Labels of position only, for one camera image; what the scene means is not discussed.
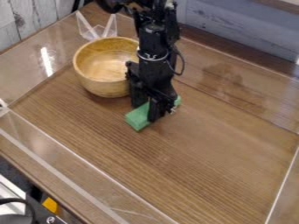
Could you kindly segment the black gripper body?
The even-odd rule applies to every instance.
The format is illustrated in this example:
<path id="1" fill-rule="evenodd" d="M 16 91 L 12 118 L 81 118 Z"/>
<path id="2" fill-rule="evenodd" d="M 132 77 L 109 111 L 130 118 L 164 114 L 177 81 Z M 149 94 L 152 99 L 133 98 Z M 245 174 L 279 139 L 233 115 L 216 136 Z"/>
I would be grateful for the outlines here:
<path id="1" fill-rule="evenodd" d="M 137 62 L 125 63 L 125 79 L 141 81 L 146 87 L 148 101 L 150 98 L 175 100 L 177 94 L 173 90 L 172 78 L 175 75 L 176 57 L 167 53 L 157 59 L 148 59 L 141 53 L 137 54 Z"/>

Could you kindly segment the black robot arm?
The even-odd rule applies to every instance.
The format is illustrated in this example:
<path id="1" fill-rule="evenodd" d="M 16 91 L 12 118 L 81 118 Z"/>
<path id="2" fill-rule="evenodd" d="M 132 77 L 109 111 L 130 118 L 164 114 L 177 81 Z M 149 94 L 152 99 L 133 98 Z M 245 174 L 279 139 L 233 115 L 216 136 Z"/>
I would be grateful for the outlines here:
<path id="1" fill-rule="evenodd" d="M 180 27 L 176 19 L 175 0 L 94 0 L 97 6 L 109 14 L 122 9 L 130 11 L 134 32 L 138 40 L 137 62 L 125 63 L 125 78 L 129 83 L 132 107 L 146 102 L 149 109 L 145 120 L 153 123 L 175 107 L 177 94 L 172 79 L 181 75 L 176 71 L 176 60 L 181 53 L 176 48 Z"/>

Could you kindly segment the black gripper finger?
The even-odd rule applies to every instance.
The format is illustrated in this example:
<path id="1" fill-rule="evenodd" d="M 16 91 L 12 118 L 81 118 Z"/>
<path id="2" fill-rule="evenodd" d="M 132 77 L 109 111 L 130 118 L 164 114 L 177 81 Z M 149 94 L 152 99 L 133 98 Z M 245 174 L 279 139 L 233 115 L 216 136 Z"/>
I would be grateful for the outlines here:
<path id="1" fill-rule="evenodd" d="M 133 108 L 140 107 L 148 101 L 146 87 L 141 81 L 129 81 L 130 104 Z"/>
<path id="2" fill-rule="evenodd" d="M 169 100 L 150 98 L 146 120 L 153 123 L 165 115 L 167 112 L 171 111 L 171 106 L 172 103 Z"/>

